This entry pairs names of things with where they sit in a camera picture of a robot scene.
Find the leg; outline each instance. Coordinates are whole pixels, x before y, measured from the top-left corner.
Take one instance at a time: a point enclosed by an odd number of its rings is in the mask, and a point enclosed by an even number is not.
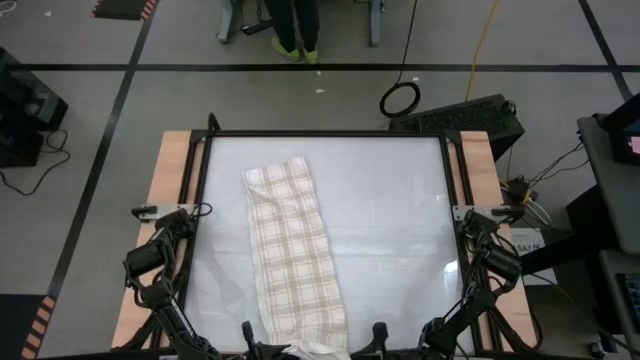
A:
[[[222,1],[222,20],[220,21],[220,32],[218,32],[218,40],[226,44],[233,35],[233,25],[235,23],[238,8],[242,6],[242,0],[223,0]]]
[[[382,22],[382,0],[369,2],[369,43],[371,46],[380,44],[380,23]]]
[[[315,51],[318,43],[318,32],[320,31],[318,4],[316,0],[295,0],[295,5],[304,49]]]
[[[293,9],[289,0],[265,0],[282,47],[291,52],[296,49],[296,32],[293,27]]]

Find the glass surface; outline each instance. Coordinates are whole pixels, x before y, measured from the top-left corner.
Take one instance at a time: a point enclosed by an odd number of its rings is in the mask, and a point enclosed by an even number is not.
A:
[[[384,321],[388,349],[415,347],[425,323],[458,301],[450,202],[437,138],[216,138],[186,313],[220,351],[243,351],[240,324],[268,342],[258,309],[244,171],[303,156],[347,313],[349,350]],[[470,331],[459,337],[473,352]]]

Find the black box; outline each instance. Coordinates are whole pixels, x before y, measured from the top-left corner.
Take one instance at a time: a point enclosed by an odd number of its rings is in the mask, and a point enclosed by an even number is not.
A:
[[[35,166],[44,138],[20,119],[0,109],[0,168]]]
[[[0,110],[22,113],[19,118],[38,131],[55,131],[68,105],[30,71],[0,48]]]
[[[392,119],[389,131],[460,130],[486,131],[493,160],[497,161],[524,134],[524,128],[502,94],[423,111]]]

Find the black pants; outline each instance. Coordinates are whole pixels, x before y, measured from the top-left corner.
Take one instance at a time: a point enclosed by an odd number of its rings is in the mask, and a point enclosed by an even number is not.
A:
[[[293,27],[292,0],[265,0],[265,5],[273,27],[278,34],[280,44],[285,50],[291,52],[296,48],[296,32]],[[307,51],[314,51],[318,42],[320,18],[318,17],[318,4],[316,0],[293,0],[298,15],[298,27],[300,36]]]

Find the wooden board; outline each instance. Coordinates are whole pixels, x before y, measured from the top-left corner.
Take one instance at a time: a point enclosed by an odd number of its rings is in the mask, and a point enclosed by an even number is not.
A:
[[[177,202],[190,136],[191,133],[189,131],[165,132],[149,191],[149,203],[174,204]],[[502,194],[487,134],[485,132],[463,132],[462,143],[475,204],[485,206],[502,204]],[[451,159],[456,195],[458,202],[464,204],[462,182],[455,151],[455,147],[449,144],[449,157]],[[189,202],[193,202],[195,197],[195,186],[197,184],[201,156],[202,147],[199,147],[196,153],[194,171],[191,174]],[[499,233],[511,241],[511,231],[508,226],[503,225]],[[137,246],[144,244],[152,234],[153,224],[142,224]],[[146,276],[144,278],[145,283],[148,283],[152,276],[153,274]],[[522,281],[519,281],[513,291],[501,296],[498,299],[497,306],[513,329],[522,337],[522,340],[533,346],[536,343],[536,335]],[[133,291],[126,290],[112,346],[120,346],[129,341],[148,315],[149,310],[142,309],[133,302]],[[484,349],[490,350],[492,348],[491,332],[484,316],[480,319],[480,333]],[[161,344],[168,344],[166,338],[162,340]]]
[[[467,131],[462,132],[462,148],[464,151],[471,193],[474,205],[496,206],[502,205],[502,193],[498,182],[498,174],[493,163],[493,154],[489,146],[489,137],[486,132]],[[458,203],[464,204],[464,193],[462,192],[462,182],[458,170],[455,147],[450,144],[449,157],[454,169],[454,185],[456,186],[456,196]],[[508,225],[501,225],[498,234],[508,241],[511,240],[511,228]],[[498,310],[504,315],[511,327],[520,335],[522,340],[529,346],[536,344],[537,338],[527,295],[524,291],[522,279],[518,281],[516,287],[509,293],[498,298],[496,303]],[[491,350],[491,331],[486,316],[479,319],[481,329],[482,345],[485,350]],[[502,339],[503,350],[510,351],[509,344]]]
[[[164,133],[162,145],[158,153],[156,168],[151,180],[151,187],[147,203],[153,204],[176,204],[180,194],[180,186],[182,184],[182,175],[189,150],[189,138],[191,131],[168,131]],[[194,157],[194,171],[191,173],[191,182],[187,196],[187,203],[193,203],[197,186],[197,174],[200,168],[200,158],[202,157],[202,146],[196,148]],[[138,234],[136,246],[144,245],[155,231],[154,222],[142,223]],[[184,253],[184,241],[180,243],[178,257],[176,258],[176,271],[182,264],[182,254]],[[143,284],[150,284],[153,276],[160,271],[150,272],[141,277]],[[122,306],[120,307],[120,315],[118,324],[113,335],[111,347],[122,346],[126,344],[136,331],[142,326],[144,321],[150,314],[149,309],[144,309],[135,304],[133,301],[133,290],[126,289]]]

